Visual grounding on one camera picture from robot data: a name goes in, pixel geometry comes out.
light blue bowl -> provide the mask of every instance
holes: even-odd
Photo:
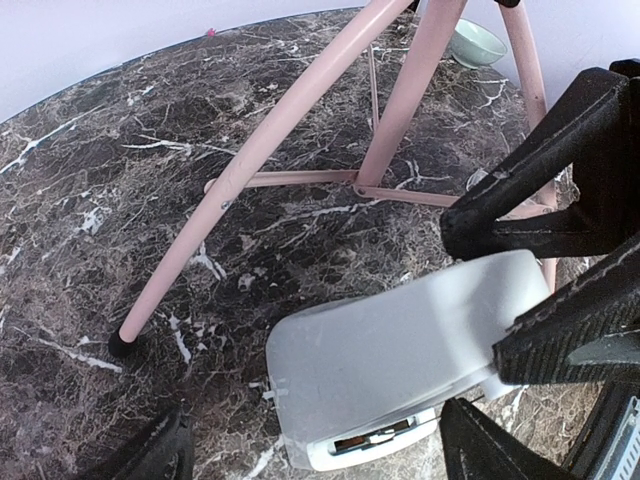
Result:
[[[465,19],[458,21],[449,48],[458,63],[474,69],[491,65],[507,53],[507,46],[498,37]]]

pink tripod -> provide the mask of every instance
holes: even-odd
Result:
[[[126,355],[154,310],[193,253],[246,187],[347,182],[365,198],[448,207],[457,197],[381,188],[378,185],[435,72],[453,34],[466,0],[430,0],[420,21],[382,118],[374,115],[374,136],[360,170],[259,172],[267,158],[302,117],[338,80],[412,0],[371,0],[307,68],[258,126],[219,178],[209,182],[206,195],[149,279],[124,323],[114,333],[110,350]],[[524,5],[500,5],[514,50],[531,128],[546,114],[538,56]],[[373,98],[374,111],[377,96]],[[556,208],[554,185],[539,194],[542,205],[520,206],[512,214],[531,217]],[[555,286],[555,259],[543,262],[545,277]]]

pink metal leg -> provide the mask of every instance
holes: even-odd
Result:
[[[300,119],[411,0],[372,0],[300,76],[217,179],[191,215],[120,327],[133,342],[189,258]]]
[[[500,6],[500,11],[513,47],[518,76],[520,77],[527,107],[527,118],[529,119],[529,126],[533,130],[547,114],[547,105],[545,102],[542,69],[540,68],[527,11],[525,10],[524,2],[520,2],[515,8]],[[558,207],[555,181],[552,180],[542,187],[539,197],[544,205],[555,210]],[[542,270],[549,287],[554,291],[556,285],[556,259],[548,258],[543,260]]]
[[[258,172],[247,183],[247,188],[276,187],[280,185],[305,185],[308,183],[353,183],[358,176],[357,170],[308,170],[301,172]],[[204,186],[207,193],[217,178],[209,180]]]
[[[466,0],[430,0],[400,70],[378,131],[365,156],[357,185],[377,186],[409,128],[442,58]]]

pink stand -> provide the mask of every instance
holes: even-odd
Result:
[[[457,197],[448,195],[385,189],[378,185],[431,81],[466,0],[429,1],[379,124],[375,64],[372,50],[369,49],[374,137],[359,171],[258,172],[302,117],[410,3],[411,0],[372,0],[363,8],[285,93],[220,177],[207,184],[204,199],[165,254],[120,327],[118,336],[121,342],[131,344],[135,341],[193,253],[247,186],[347,182],[355,184],[359,195],[369,198],[438,207],[448,207],[457,200]],[[502,8],[502,15],[516,56],[529,123],[533,127],[546,111],[542,75],[524,5],[521,3],[513,9]],[[556,208],[553,184],[545,187],[540,198],[543,205],[519,207],[512,215],[534,216],[549,211],[549,208]],[[555,261],[545,262],[546,278],[554,287]]]

black rubber foot cap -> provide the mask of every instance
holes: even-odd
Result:
[[[137,346],[137,338],[131,343],[127,343],[120,338],[120,327],[109,338],[109,353],[116,358],[128,357]]]

